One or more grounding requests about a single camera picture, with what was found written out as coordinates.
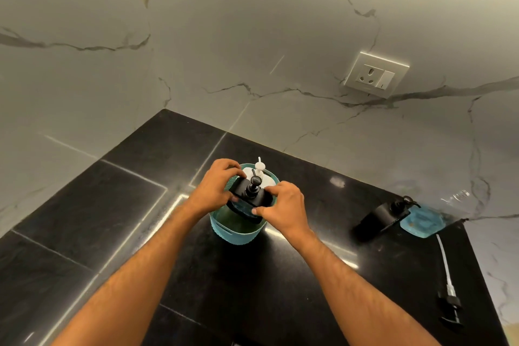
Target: forearm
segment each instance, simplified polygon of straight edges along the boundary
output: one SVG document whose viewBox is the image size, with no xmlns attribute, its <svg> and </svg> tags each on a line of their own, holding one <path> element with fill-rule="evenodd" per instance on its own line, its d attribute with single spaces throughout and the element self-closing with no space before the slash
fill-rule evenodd
<svg viewBox="0 0 519 346">
<path fill-rule="evenodd" d="M 196 223 L 189 203 L 90 298 L 53 346 L 140 345 L 178 251 Z"/>
<path fill-rule="evenodd" d="M 296 238 L 293 246 L 318 279 L 352 346 L 439 346 L 416 320 L 343 263 L 313 232 Z"/>
</svg>

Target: granite countertop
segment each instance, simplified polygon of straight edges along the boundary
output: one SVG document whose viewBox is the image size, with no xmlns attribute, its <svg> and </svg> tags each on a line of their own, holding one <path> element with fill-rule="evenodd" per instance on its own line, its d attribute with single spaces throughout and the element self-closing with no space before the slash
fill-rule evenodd
<svg viewBox="0 0 519 346">
<path fill-rule="evenodd" d="M 88 297 L 160 226 L 214 159 L 258 156 L 299 186 L 317 235 L 442 345 L 506 345 L 462 224 L 440 234 L 464 305 L 461 334 L 438 320 L 445 287 L 436 238 L 392 227 L 358 244 L 349 230 L 392 193 L 163 110 L 0 239 L 0 343 L 49 344 Z M 189 234 L 145 345 L 347 344 L 317 280 L 270 226 L 220 239 L 205 217 Z"/>
</svg>

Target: blue liquid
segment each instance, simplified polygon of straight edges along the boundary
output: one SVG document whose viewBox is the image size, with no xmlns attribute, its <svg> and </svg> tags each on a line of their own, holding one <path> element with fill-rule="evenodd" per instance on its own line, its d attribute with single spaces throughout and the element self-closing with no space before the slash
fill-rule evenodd
<svg viewBox="0 0 519 346">
<path fill-rule="evenodd" d="M 409 211 L 411 214 L 400 221 L 400 226 L 412 235 L 427 238 L 445 228 L 442 215 L 431 208 L 413 207 Z"/>
</svg>

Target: white marble backsplash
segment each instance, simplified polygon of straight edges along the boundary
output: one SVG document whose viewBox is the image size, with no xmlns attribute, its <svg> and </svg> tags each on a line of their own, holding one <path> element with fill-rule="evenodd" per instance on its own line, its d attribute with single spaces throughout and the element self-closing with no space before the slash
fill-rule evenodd
<svg viewBox="0 0 519 346">
<path fill-rule="evenodd" d="M 0 2 L 0 234 L 168 108 L 426 204 L 471 192 L 519 322 L 519 0 Z M 389 99 L 341 87 L 360 51 L 410 65 Z"/>
</svg>

